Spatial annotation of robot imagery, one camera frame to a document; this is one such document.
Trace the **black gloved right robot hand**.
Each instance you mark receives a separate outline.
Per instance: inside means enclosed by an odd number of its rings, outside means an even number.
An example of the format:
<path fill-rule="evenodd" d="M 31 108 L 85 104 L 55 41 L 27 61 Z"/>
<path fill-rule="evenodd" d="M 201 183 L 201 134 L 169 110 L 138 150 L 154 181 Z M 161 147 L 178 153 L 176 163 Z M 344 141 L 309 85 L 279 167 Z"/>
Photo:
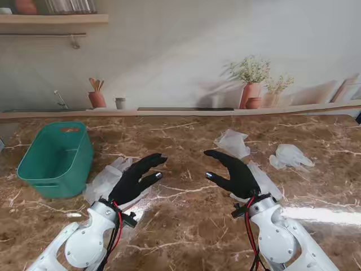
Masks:
<path fill-rule="evenodd" d="M 204 154 L 221 162 L 228 169 L 230 179 L 225 179 L 213 172 L 206 172 L 206 178 L 220 188 L 233 193 L 241 199 L 252 198 L 261 193 L 261 189 L 251 170 L 241 160 L 216 150 L 206 150 Z"/>

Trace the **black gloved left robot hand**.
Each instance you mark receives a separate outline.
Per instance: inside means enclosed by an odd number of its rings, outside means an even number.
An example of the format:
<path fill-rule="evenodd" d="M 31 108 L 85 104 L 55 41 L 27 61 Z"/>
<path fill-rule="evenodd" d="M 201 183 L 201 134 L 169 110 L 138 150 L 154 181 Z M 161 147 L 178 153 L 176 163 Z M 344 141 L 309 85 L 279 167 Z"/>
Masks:
<path fill-rule="evenodd" d="M 161 172 L 155 172 L 148 176 L 144 175 L 151 168 L 155 168 L 167 161 L 167 157 L 161 153 L 155 153 L 133 163 L 115 185 L 108 196 L 110 202 L 116 202 L 118 206 L 131 202 L 141 195 L 143 191 L 162 179 Z"/>

